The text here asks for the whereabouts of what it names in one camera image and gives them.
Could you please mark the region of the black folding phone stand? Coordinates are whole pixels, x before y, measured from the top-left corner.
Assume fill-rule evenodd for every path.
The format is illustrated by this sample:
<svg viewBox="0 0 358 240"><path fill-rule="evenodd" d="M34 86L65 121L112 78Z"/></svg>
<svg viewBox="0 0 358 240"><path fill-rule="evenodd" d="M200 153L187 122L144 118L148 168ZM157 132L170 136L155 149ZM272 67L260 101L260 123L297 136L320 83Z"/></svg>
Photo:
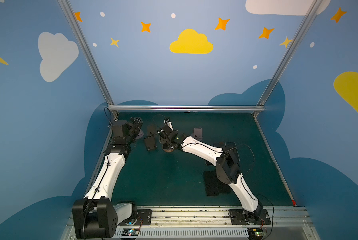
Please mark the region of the black folding phone stand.
<svg viewBox="0 0 358 240"><path fill-rule="evenodd" d="M157 144L154 135L144 138L143 141L148 152L156 150Z"/></svg>

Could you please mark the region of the white-edged phone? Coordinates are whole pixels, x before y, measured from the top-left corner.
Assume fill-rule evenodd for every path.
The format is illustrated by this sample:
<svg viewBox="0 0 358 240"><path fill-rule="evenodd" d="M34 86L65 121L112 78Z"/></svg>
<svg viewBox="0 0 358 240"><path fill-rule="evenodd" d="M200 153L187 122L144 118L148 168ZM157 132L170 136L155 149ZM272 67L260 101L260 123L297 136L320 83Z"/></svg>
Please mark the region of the white-edged phone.
<svg viewBox="0 0 358 240"><path fill-rule="evenodd" d="M236 148L235 142L225 142L225 148L226 150L231 150Z"/></svg>

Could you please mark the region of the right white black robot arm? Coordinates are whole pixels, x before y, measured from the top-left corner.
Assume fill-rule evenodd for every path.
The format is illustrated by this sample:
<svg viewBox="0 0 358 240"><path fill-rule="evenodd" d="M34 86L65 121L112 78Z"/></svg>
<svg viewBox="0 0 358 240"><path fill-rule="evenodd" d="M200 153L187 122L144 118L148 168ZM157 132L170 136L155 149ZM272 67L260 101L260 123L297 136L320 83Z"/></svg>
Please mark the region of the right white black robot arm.
<svg viewBox="0 0 358 240"><path fill-rule="evenodd" d="M240 171L238 157L232 149L202 143L190 135L174 130L171 122L167 122L157 133L164 151L169 153L180 150L196 155L215 166L219 181L230 186L241 202L245 220L251 224L261 220L264 207L246 183L244 174Z"/></svg>

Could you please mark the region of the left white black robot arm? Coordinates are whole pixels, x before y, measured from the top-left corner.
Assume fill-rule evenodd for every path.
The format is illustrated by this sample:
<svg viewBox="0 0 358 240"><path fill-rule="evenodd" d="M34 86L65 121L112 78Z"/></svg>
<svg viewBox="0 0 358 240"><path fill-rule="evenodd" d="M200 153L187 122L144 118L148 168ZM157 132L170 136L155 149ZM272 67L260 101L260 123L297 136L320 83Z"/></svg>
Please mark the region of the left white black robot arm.
<svg viewBox="0 0 358 240"><path fill-rule="evenodd" d="M137 221L136 204L129 202L113 205L112 195L142 125L141 118L132 117L128 121L114 121L111 126L113 134L104 150L104 164L90 190L83 199L76 200L72 207L77 239L111 238L119 223Z"/></svg>

